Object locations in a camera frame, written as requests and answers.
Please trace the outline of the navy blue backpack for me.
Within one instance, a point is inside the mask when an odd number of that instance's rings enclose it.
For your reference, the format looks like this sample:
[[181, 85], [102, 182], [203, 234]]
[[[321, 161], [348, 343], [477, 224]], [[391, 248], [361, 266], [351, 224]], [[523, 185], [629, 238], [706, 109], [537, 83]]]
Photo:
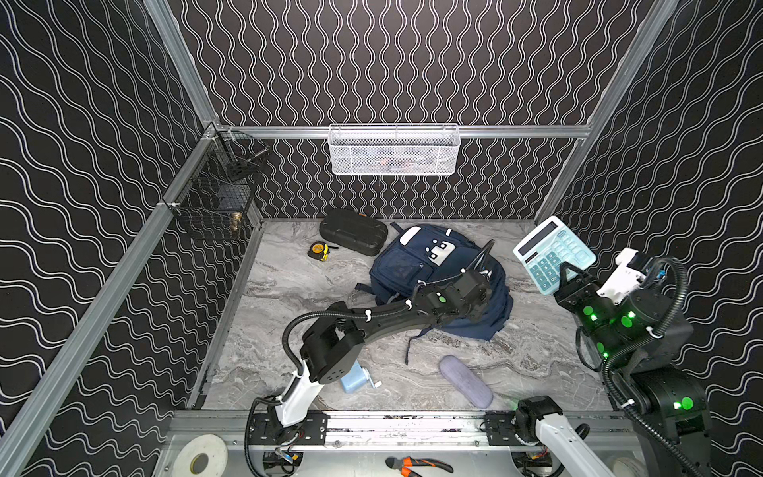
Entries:
[[375, 259], [370, 282], [358, 283], [357, 290], [371, 294], [377, 304], [385, 305], [409, 297], [417, 284], [447, 282], [475, 264], [489, 278], [492, 294], [481, 318], [458, 318], [441, 330], [463, 338], [491, 340], [510, 319], [514, 299], [506, 272], [491, 254], [451, 229], [433, 224], [418, 224], [406, 229], [392, 222], [395, 238]]

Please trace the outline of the teal calculator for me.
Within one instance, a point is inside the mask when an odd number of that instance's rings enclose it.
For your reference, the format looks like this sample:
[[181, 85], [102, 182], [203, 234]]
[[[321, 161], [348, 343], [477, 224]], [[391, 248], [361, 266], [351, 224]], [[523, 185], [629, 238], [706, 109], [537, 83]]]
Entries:
[[554, 294], [560, 288], [564, 262], [586, 270], [596, 262], [595, 254], [556, 216], [541, 222], [514, 248], [538, 291]]

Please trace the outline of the light blue pencil sharpener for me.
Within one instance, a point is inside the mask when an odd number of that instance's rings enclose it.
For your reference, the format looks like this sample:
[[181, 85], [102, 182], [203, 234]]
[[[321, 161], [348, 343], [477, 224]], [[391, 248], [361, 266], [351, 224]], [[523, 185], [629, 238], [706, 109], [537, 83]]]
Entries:
[[358, 361], [355, 361], [349, 373], [340, 380], [340, 383], [344, 392], [347, 394], [353, 394], [365, 387], [365, 385], [369, 385], [372, 389], [377, 389], [382, 385], [382, 382], [375, 381], [369, 370], [363, 367]]

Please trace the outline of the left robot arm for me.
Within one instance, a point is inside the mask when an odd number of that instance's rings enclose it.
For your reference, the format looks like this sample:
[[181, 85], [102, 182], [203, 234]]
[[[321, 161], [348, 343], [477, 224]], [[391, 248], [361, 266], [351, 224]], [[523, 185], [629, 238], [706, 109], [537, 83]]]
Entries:
[[291, 320], [281, 346], [295, 366], [288, 387], [277, 397], [252, 401], [244, 426], [244, 448], [256, 432], [256, 408], [266, 407], [272, 428], [265, 440], [284, 445], [298, 437], [310, 405], [323, 388], [349, 374], [366, 345], [401, 332], [442, 328], [457, 319], [478, 322], [492, 295], [491, 270], [485, 262], [495, 242], [488, 240], [459, 274], [413, 288], [412, 296], [376, 308], [319, 310]]

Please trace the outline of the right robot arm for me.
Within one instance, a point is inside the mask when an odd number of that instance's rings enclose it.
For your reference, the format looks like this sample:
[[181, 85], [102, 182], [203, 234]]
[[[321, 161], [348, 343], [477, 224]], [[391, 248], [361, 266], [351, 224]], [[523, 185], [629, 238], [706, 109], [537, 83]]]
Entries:
[[693, 334], [684, 306], [689, 278], [672, 256], [625, 248], [601, 281], [571, 262], [543, 264], [556, 274], [556, 304], [578, 320], [575, 341], [597, 356], [616, 411], [630, 419], [651, 476], [707, 476], [711, 419], [699, 381], [673, 362]]

